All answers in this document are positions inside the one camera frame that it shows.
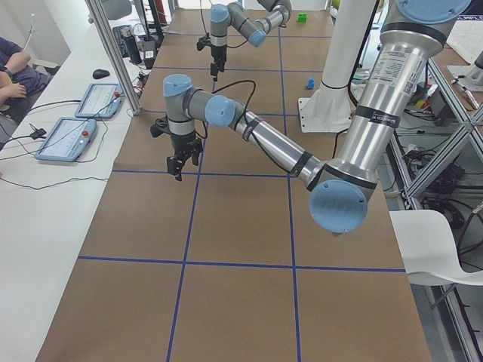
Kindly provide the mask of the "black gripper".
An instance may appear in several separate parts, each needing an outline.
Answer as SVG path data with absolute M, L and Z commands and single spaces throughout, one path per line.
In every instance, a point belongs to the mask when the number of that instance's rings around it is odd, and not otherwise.
M 203 153 L 202 140 L 193 131 L 188 134 L 171 134 L 171 143 L 174 155 L 167 157 L 167 172 L 175 177 L 176 181 L 182 181 L 182 170 L 186 163 L 186 154 L 191 155 L 192 164 L 199 165 L 199 157 Z
M 213 81 L 217 81 L 218 73 L 225 72 L 227 46 L 211 45 L 211 56 L 213 57 L 214 63 L 211 64 L 210 74 Z

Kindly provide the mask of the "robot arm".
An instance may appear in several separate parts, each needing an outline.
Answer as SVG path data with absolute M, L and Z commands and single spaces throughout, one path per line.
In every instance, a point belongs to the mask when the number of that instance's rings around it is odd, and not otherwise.
M 345 134 L 334 156 L 307 150 L 315 132 L 287 136 L 246 103 L 220 90 L 196 87 L 188 75 L 163 81 L 167 114 L 152 132 L 170 136 L 174 154 L 167 170 L 181 179 L 187 161 L 205 160 L 212 173 L 247 173 L 254 150 L 276 167 L 301 180 L 310 192 L 309 209 L 323 229 L 342 234 L 357 229 L 368 213 L 377 187 L 376 167 L 411 98 L 423 67 L 438 54 L 466 1 L 392 1 L 380 35 L 381 51 L 354 109 L 338 106 L 320 89 L 302 108 L 321 126 L 323 142 Z
M 206 31 L 205 35 L 198 39 L 196 47 L 198 51 L 205 47 L 211 49 L 213 62 L 210 72 L 213 81 L 217 81 L 218 74 L 225 71 L 229 27 L 233 27 L 246 42 L 258 48 L 274 28 L 284 26 L 291 18 L 290 1 L 273 0 L 258 3 L 268 11 L 268 14 L 257 20 L 252 20 L 238 2 L 211 6 L 210 31 Z

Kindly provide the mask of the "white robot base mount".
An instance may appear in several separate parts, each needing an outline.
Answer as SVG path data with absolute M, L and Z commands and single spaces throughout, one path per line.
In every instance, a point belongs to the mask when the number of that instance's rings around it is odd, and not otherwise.
M 350 126 L 352 72 L 365 46 L 366 32 L 383 4 L 377 0 L 339 3 L 320 86 L 310 98 L 298 100 L 302 132 L 337 133 Z

